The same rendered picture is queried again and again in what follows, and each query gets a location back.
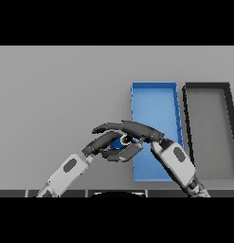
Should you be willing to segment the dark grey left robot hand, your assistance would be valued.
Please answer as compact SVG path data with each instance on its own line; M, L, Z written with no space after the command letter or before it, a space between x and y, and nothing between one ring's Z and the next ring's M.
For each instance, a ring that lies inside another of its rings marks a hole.
M106 134L103 134L89 142L84 148L81 149L81 151L86 157L89 155L95 156L120 137L121 134L118 132L107 132Z

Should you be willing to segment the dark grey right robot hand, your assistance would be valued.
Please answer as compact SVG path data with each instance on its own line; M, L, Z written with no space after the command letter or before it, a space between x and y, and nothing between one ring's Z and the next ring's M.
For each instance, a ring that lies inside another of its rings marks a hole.
M92 133L101 133L103 135L111 131L118 132L121 136L130 135L133 137L131 144L124 148L111 149L110 144L99 153L104 159L114 162L127 162L143 149L143 142L161 142L165 136L164 133L136 121L122 121L121 123L107 122L95 127Z

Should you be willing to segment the blue pipe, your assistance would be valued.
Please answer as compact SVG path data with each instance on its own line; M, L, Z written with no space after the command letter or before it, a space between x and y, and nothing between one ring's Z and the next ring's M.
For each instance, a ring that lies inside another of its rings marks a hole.
M116 139L114 142L111 143L111 149L120 149L124 148L131 144L133 137L130 135L123 135L119 139Z

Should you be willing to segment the blue bin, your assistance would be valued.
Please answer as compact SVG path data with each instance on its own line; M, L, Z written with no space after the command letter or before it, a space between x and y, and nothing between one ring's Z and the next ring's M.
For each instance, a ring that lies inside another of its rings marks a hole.
M183 146L177 82L132 82L132 120L157 129ZM134 181L171 181L148 143L134 157Z

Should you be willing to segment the dark grey bin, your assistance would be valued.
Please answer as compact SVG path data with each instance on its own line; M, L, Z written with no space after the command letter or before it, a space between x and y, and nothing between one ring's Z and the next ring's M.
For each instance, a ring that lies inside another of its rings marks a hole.
M234 179L234 104L230 83L182 88L189 155L201 179Z

